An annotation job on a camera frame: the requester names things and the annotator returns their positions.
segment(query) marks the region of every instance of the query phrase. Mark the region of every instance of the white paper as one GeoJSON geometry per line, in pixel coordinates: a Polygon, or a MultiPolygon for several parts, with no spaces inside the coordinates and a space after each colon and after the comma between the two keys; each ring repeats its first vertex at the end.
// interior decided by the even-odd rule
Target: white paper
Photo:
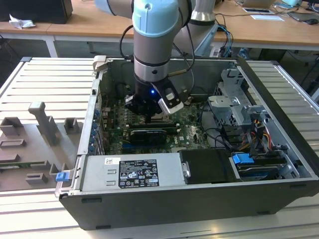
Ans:
{"type": "Polygon", "coordinates": [[[20,20],[17,18],[14,18],[13,16],[10,15],[10,20],[9,23],[18,28],[18,29],[22,29],[22,28],[28,28],[28,27],[34,27],[35,24],[33,23],[33,21],[31,20],[20,20]]]}
{"type": "Polygon", "coordinates": [[[265,15],[251,15],[255,20],[267,20],[267,21],[285,21],[279,16],[265,16],[265,15]]]}

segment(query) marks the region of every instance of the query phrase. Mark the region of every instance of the blue drive latch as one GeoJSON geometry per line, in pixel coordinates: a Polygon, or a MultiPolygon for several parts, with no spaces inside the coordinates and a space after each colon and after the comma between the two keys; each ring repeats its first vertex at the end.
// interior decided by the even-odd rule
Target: blue drive latch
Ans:
{"type": "Polygon", "coordinates": [[[238,163],[254,163],[255,161],[249,157],[249,153],[236,153],[232,156],[235,164],[238,163]]]}
{"type": "Polygon", "coordinates": [[[57,182],[68,182],[70,172],[60,172],[56,174],[55,181],[57,182]]]}

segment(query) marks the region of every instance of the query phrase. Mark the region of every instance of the power supply label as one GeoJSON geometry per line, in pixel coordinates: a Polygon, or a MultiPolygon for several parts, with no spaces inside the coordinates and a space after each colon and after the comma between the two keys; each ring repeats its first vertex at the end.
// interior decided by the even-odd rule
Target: power supply label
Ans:
{"type": "Polygon", "coordinates": [[[140,188],[160,185],[156,159],[120,161],[119,187],[140,188]]]}

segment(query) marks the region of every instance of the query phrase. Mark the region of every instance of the computer case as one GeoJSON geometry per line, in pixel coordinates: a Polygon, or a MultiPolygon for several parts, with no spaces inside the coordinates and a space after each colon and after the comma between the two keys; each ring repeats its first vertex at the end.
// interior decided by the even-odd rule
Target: computer case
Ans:
{"type": "Polygon", "coordinates": [[[73,11],[71,0],[0,0],[0,21],[10,14],[21,20],[65,24],[73,11]]]}

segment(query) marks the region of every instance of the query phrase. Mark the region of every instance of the aluminum profile table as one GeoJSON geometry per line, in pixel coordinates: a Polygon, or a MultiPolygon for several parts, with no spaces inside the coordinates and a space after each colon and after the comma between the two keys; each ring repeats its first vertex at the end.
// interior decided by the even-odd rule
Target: aluminum profile table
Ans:
{"type": "MultiPolygon", "coordinates": [[[[270,62],[248,61],[268,91],[319,156],[319,106],[281,67],[270,62]]],[[[250,88],[249,93],[261,104],[250,88]]]]}
{"type": "MultiPolygon", "coordinates": [[[[15,111],[21,114],[23,123],[35,122],[32,117],[26,117],[25,112],[29,103],[36,99],[46,102],[47,110],[52,111],[57,121],[63,121],[67,114],[77,114],[83,120],[89,95],[86,90],[90,89],[93,79],[92,62],[93,59],[33,58],[27,63],[20,63],[1,88],[0,116],[7,116],[15,111]]],[[[309,96],[279,66],[273,66],[269,62],[248,63],[316,149],[315,144],[319,140],[311,132],[314,128],[318,129],[317,105],[309,100],[309,96]]],[[[257,96],[253,92],[251,94],[258,102],[257,96]]],[[[0,193],[0,238],[319,238],[319,194],[300,198],[275,215],[84,231],[78,227],[53,192],[54,189],[42,189],[27,193],[0,193]]]]}

